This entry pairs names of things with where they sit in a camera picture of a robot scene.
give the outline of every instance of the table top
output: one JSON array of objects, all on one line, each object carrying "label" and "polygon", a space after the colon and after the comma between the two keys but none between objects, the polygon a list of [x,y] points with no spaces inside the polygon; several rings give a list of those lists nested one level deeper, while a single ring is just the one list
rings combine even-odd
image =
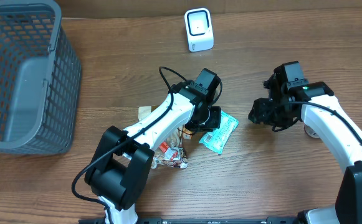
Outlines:
[{"label": "table top", "polygon": [[[185,141],[187,169],[151,170],[139,216],[264,218],[333,204],[342,173],[325,145],[302,123],[273,133],[247,115],[267,96],[262,82],[272,70],[298,60],[306,78],[326,82],[362,129],[362,8],[218,14],[212,24],[214,48],[191,53],[183,16],[63,21],[83,67],[74,144],[57,156],[0,154],[0,223],[102,217],[102,206],[71,194],[71,182],[104,130],[130,126],[139,106],[164,100],[159,66],[188,79],[203,68],[216,72],[224,84],[217,105],[240,124],[221,156],[194,138]],[[94,196],[82,181],[77,190]]]}]

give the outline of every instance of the plastic basket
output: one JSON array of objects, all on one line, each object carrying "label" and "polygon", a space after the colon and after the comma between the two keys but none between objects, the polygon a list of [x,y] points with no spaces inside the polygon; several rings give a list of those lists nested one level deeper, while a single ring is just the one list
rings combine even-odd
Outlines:
[{"label": "plastic basket", "polygon": [[51,0],[0,1],[0,152],[70,149],[81,64]]}]

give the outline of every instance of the transparent plastic wrapper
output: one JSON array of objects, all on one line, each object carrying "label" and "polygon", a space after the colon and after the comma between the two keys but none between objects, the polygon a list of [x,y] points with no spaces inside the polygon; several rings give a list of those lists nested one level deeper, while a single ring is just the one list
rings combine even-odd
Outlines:
[{"label": "transparent plastic wrapper", "polygon": [[[138,110],[138,119],[141,121],[147,117],[158,106],[141,106]],[[185,169],[188,166],[188,158],[182,145],[182,130],[179,127],[155,150],[155,156],[151,163],[151,168],[155,169],[158,165],[165,165]]]}]

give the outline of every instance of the brown object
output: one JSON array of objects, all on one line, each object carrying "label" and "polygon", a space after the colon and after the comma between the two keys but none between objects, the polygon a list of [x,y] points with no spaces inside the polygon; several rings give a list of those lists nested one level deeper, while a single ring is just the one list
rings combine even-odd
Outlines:
[{"label": "brown object", "polygon": [[[159,105],[167,66],[195,79],[206,67],[224,89],[217,104],[240,121],[218,156],[185,141],[186,170],[151,170],[136,204],[139,216],[263,218],[335,202],[342,174],[335,159],[298,123],[281,133],[252,124],[262,82],[299,60],[311,82],[324,81],[362,129],[362,8],[213,15],[212,50],[190,53],[183,16],[63,22],[83,65],[75,141],[59,156],[0,154],[0,223],[76,223],[103,207],[75,198],[70,186],[103,132],[138,121],[139,106]],[[169,72],[170,84],[181,80]],[[91,197],[81,180],[81,194]]]},{"label": "brown object", "polygon": [[362,7],[362,0],[56,0],[64,17],[119,18],[179,16],[206,7],[211,14]]}]

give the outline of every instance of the robotic arm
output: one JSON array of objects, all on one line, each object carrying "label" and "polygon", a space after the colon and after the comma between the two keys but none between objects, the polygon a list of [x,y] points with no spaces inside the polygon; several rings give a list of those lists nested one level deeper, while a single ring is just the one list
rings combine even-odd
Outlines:
[{"label": "robotic arm", "polygon": [[323,82],[309,83],[298,62],[277,67],[264,88],[269,97],[254,101],[249,119],[272,125],[275,132],[303,121],[319,135],[345,174],[335,205],[300,212],[300,223],[362,223],[362,131],[333,91]]},{"label": "robotic arm", "polygon": [[[205,68],[195,81],[173,85],[165,101],[144,120],[123,131],[114,126],[105,131],[91,161],[94,165],[85,174],[85,182],[91,186],[92,192],[108,205],[104,223],[136,223],[135,202],[146,185],[154,150],[178,127],[186,125],[191,131],[219,128],[221,108],[212,104],[217,100],[214,100],[214,94],[220,82],[214,72]],[[141,130],[145,130],[143,134],[130,139]],[[129,143],[114,153],[129,158],[128,167],[112,156],[102,158],[127,139]],[[100,222],[81,220],[80,223]]]}]

